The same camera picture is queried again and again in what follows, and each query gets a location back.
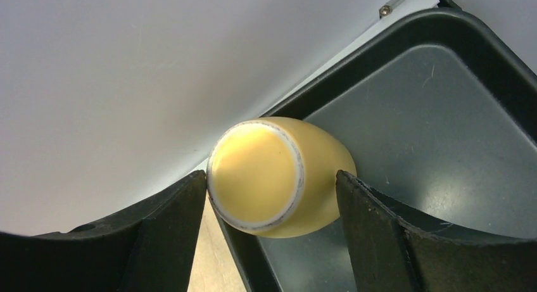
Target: white surface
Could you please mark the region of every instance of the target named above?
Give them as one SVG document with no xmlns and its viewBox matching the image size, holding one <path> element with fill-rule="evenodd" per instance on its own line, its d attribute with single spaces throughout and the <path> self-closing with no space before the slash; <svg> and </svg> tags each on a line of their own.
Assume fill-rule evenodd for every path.
<svg viewBox="0 0 537 292">
<path fill-rule="evenodd" d="M 346 46 L 333 58 L 331 58 L 329 61 L 324 63 L 319 69 L 314 71 L 314 73 L 312 73 L 304 81 L 300 82 L 297 86 L 295 86 L 292 90 L 290 90 L 287 94 L 285 94 L 280 100 L 278 100 L 278 102 L 274 103 L 273 105 L 268 107 L 266 110 L 269 110 L 271 107 L 275 106 L 277 103 L 283 101 L 284 99 L 286 99 L 287 97 L 295 93 L 297 90 L 304 87 L 306 84 L 311 82 L 320 74 L 328 70 L 328 68 L 334 66 L 337 62 L 343 60 L 343 58 L 351 54 L 353 51 L 358 49 L 360 46 L 364 45 L 367 41 L 371 40 L 377 34 L 380 34 L 384 29 L 388 28 L 390 25 L 394 24 L 395 22 L 397 22 L 404 16 L 407 16 L 411 13 L 415 13 L 423 9 L 433 8 L 437 4 L 438 4 L 438 0 L 405 0 L 397 8 L 395 8 L 390 15 L 384 17 L 382 20 L 379 20 L 377 23 L 373 24 L 373 26 L 369 27 L 369 29 L 367 29 L 360 37 L 355 39 L 351 44 Z M 207 168 L 207 159 L 203 160 L 192 171 L 205 170 L 206 168 Z"/>
<path fill-rule="evenodd" d="M 484 21 L 517 56 L 537 72 L 537 0 L 454 0 Z"/>
<path fill-rule="evenodd" d="M 150 196 L 370 27 L 385 0 L 0 0 L 0 230 Z"/>
</svg>

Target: black tray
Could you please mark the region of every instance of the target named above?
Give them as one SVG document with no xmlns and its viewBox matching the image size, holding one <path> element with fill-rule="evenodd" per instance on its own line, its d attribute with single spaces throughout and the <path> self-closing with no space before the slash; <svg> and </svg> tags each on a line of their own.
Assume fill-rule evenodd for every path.
<svg viewBox="0 0 537 292">
<path fill-rule="evenodd" d="M 410 15 L 265 116 L 330 132 L 358 176 L 454 224 L 537 237 L 537 82 L 477 18 Z M 292 239 L 257 238 L 220 219 L 249 291 L 355 291 L 340 220 Z"/>
</svg>

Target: white panel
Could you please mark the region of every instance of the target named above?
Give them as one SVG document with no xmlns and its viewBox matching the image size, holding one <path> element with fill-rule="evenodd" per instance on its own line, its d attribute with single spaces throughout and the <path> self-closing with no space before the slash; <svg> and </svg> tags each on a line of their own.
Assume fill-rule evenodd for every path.
<svg viewBox="0 0 537 292">
<path fill-rule="evenodd" d="M 537 0 L 454 0 L 484 21 L 537 72 Z"/>
<path fill-rule="evenodd" d="M 67 231 L 182 177 L 385 0 L 0 0 L 0 230 Z"/>
</svg>

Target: dark gray tray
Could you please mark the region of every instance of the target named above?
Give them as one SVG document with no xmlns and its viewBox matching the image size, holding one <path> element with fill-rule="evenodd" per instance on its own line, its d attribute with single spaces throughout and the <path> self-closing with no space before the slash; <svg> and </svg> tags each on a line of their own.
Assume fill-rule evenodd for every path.
<svg viewBox="0 0 537 292">
<path fill-rule="evenodd" d="M 535 76 L 461 11 L 412 15 L 267 115 L 338 138 L 358 176 L 447 222 L 537 237 Z M 247 289 L 355 291 L 340 221 L 293 239 L 223 224 Z"/>
</svg>

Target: bolt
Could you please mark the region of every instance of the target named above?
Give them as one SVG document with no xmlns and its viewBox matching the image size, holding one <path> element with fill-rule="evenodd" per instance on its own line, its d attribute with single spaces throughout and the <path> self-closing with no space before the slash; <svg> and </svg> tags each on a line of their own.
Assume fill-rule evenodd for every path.
<svg viewBox="0 0 537 292">
<path fill-rule="evenodd" d="M 389 15 L 390 13 L 391 13 L 391 7 L 389 5 L 384 5 L 381 7 L 381 9 L 379 9 L 379 14 L 381 18 Z"/>
</svg>

